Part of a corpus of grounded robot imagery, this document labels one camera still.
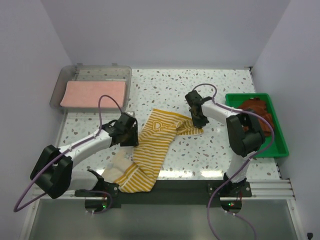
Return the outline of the yellow white striped towel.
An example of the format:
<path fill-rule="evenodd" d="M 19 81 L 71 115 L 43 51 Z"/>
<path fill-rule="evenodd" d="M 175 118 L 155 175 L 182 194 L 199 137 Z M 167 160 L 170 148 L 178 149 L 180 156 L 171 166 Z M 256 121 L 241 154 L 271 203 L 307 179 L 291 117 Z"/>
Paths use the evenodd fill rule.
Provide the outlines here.
<path fill-rule="evenodd" d="M 138 135 L 138 146 L 120 150 L 114 156 L 116 174 L 113 182 L 122 193 L 150 192 L 175 137 L 203 132 L 193 125 L 190 117 L 153 109 Z"/>

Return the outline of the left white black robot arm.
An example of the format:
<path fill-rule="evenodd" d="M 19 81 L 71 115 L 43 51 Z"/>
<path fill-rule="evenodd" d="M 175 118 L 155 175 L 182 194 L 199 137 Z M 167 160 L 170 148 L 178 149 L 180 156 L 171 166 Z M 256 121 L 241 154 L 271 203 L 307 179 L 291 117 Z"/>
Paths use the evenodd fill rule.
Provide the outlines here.
<path fill-rule="evenodd" d="M 107 191 L 104 178 L 92 169 L 76 171 L 74 168 L 107 148 L 116 145 L 136 147 L 138 144 L 138 121 L 123 112 L 118 119 L 101 124 L 92 134 L 74 143 L 45 147 L 30 179 L 52 199 L 73 190 L 87 191 L 96 197 Z"/>

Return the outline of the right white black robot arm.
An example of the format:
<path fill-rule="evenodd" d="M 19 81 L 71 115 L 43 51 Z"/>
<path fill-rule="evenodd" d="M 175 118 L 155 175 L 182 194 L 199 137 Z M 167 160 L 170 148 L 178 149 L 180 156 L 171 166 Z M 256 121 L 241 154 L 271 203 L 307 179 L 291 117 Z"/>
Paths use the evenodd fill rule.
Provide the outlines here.
<path fill-rule="evenodd" d="M 185 100 L 194 127 L 202 129 L 209 123 L 209 119 L 226 125 L 233 155 L 217 193 L 235 196 L 246 184 L 251 157 L 266 141 L 259 118 L 253 110 L 243 111 L 215 103 L 210 96 L 202 97 L 196 90 L 186 94 Z"/>

